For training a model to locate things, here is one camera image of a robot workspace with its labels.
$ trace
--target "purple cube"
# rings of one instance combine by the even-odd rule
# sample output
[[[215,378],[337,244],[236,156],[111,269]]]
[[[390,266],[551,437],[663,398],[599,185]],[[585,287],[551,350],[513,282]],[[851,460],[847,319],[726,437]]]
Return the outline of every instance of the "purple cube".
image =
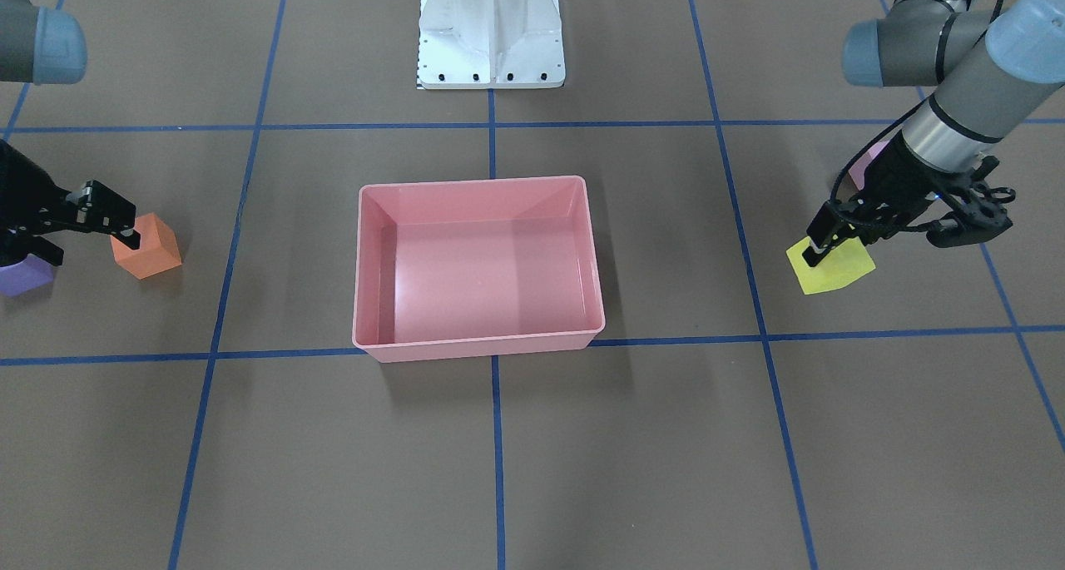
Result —
[[[18,264],[0,266],[0,293],[7,297],[47,286],[55,278],[55,267],[32,254]]]

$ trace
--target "orange cube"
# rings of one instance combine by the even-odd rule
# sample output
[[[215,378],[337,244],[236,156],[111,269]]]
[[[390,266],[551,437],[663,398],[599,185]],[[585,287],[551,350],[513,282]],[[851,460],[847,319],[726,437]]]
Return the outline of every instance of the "orange cube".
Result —
[[[174,237],[174,230],[160,221],[160,217],[155,214],[138,216],[133,229],[141,233],[140,249],[130,249],[121,241],[111,238],[111,249],[119,266],[137,279],[181,266],[178,240]]]

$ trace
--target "white mounting plate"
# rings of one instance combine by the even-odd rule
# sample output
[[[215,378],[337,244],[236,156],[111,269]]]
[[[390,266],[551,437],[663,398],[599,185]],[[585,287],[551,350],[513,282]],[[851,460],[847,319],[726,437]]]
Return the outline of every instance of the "white mounting plate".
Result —
[[[421,10],[425,2],[421,0]],[[559,10],[558,0],[555,10]],[[566,83],[562,35],[527,34],[499,55],[499,77],[491,77],[486,51],[457,48],[453,36],[421,32],[417,48],[419,89],[543,89]]]

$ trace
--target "pink bin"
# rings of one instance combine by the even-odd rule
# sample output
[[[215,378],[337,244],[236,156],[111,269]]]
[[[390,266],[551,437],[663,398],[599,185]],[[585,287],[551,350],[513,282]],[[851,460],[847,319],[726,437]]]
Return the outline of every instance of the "pink bin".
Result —
[[[603,330],[579,177],[367,185],[353,341],[381,362],[580,349]]]

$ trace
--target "light blue joint cover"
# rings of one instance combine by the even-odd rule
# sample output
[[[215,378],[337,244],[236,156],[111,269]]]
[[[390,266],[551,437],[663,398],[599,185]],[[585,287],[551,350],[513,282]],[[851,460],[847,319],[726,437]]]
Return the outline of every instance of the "light blue joint cover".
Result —
[[[1018,0],[987,30],[987,53],[1029,83],[1065,82],[1065,0]]]
[[[88,50],[75,17],[62,10],[40,7],[33,50],[33,83],[78,83],[85,77]]]
[[[855,25],[843,42],[843,77],[851,85],[884,87],[876,21]]]

